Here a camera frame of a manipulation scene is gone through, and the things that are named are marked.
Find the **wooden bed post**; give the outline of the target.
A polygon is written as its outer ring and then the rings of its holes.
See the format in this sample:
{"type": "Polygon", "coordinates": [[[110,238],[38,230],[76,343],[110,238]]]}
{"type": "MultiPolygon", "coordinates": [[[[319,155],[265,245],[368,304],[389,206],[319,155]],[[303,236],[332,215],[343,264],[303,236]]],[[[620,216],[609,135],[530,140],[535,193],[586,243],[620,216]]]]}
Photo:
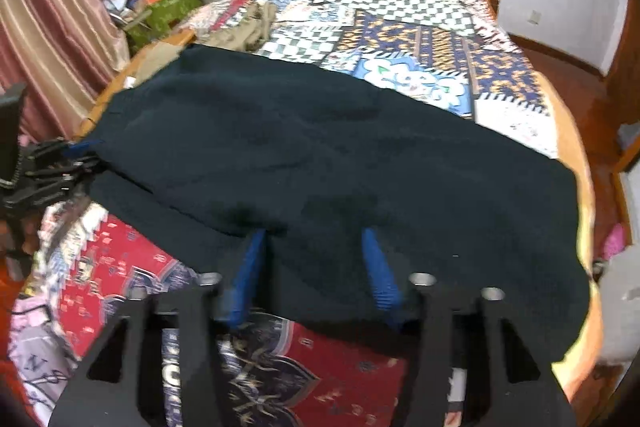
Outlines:
{"type": "Polygon", "coordinates": [[[487,0],[490,12],[495,20],[498,20],[500,0],[487,0]]]}

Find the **wooden lap desk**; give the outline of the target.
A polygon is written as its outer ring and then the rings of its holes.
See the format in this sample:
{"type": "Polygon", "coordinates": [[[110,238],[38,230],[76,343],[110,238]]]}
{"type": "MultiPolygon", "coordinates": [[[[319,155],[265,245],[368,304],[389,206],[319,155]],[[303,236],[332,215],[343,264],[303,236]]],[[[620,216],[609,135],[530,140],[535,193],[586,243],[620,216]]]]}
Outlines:
{"type": "Polygon", "coordinates": [[[140,50],[98,96],[88,116],[79,125],[74,140],[79,141],[96,127],[116,93],[137,87],[151,78],[156,72],[175,60],[179,52],[194,40],[194,31],[187,29],[163,40],[152,42],[140,50]]]}

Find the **patchwork patterned bedspread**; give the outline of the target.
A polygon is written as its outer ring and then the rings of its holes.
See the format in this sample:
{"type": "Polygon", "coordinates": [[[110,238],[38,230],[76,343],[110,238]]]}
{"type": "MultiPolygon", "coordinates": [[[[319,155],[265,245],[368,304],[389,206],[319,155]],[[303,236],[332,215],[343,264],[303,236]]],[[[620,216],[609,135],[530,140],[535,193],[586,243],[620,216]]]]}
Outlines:
{"type": "MultiPolygon", "coordinates": [[[[558,153],[547,93],[488,0],[221,0],[186,27],[206,41],[213,23],[236,26],[254,2],[278,9],[263,57],[344,72],[558,153]]],[[[82,194],[46,210],[40,241],[35,280],[12,310],[9,357],[43,426],[130,291],[172,291],[195,275],[82,194]]],[[[224,335],[221,348],[245,426],[385,426],[405,368],[265,313],[224,335]]]]}

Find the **khaki folded pants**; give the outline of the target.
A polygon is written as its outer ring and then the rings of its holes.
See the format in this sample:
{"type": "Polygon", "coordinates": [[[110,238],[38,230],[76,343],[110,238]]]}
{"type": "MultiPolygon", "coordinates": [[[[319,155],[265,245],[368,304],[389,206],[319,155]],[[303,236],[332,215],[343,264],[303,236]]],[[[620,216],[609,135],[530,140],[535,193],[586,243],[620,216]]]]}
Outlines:
{"type": "Polygon", "coordinates": [[[233,27],[213,31],[203,46],[228,51],[253,53],[270,38],[271,28],[277,19],[278,7],[271,2],[253,2],[243,17],[233,27]]]}

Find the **pink slipper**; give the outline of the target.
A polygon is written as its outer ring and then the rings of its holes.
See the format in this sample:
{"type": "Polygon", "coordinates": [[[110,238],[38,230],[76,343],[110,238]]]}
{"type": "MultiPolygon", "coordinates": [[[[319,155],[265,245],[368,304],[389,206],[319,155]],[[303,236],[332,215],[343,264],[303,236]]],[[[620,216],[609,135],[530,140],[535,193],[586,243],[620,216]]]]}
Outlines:
{"type": "Polygon", "coordinates": [[[602,245],[601,258],[610,261],[626,248],[625,227],[621,223],[616,223],[602,245]]]}

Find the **white wall socket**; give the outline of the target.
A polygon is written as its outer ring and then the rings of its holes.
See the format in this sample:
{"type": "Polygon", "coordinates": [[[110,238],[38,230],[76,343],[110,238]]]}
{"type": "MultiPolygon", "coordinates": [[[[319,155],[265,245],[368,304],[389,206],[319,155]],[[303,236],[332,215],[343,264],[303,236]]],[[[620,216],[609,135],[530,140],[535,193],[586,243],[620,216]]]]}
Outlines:
{"type": "Polygon", "coordinates": [[[532,25],[539,25],[541,21],[541,12],[533,10],[530,12],[528,22],[532,25]]]}

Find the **black pants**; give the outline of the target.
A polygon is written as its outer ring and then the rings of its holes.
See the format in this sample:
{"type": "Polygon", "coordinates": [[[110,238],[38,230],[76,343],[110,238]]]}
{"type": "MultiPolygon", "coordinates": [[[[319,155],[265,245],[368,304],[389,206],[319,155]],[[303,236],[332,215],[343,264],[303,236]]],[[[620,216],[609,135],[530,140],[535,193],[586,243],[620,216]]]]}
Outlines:
{"type": "Polygon", "coordinates": [[[103,141],[91,198],[189,268],[226,279],[265,230],[255,305],[287,319],[383,320],[361,252],[372,229],[409,297],[416,272],[498,287],[552,361],[585,322],[574,173],[398,92],[189,46],[115,94],[86,140],[103,141]]]}

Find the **pink gold striped curtain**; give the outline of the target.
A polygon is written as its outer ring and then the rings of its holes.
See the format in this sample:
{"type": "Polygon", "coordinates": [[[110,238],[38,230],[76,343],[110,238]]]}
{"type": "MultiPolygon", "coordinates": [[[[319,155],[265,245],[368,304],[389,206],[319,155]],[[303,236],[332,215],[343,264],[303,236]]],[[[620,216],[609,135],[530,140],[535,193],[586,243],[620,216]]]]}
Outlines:
{"type": "Polygon", "coordinates": [[[128,62],[103,0],[1,0],[1,88],[26,84],[32,141],[72,136],[128,62]]]}

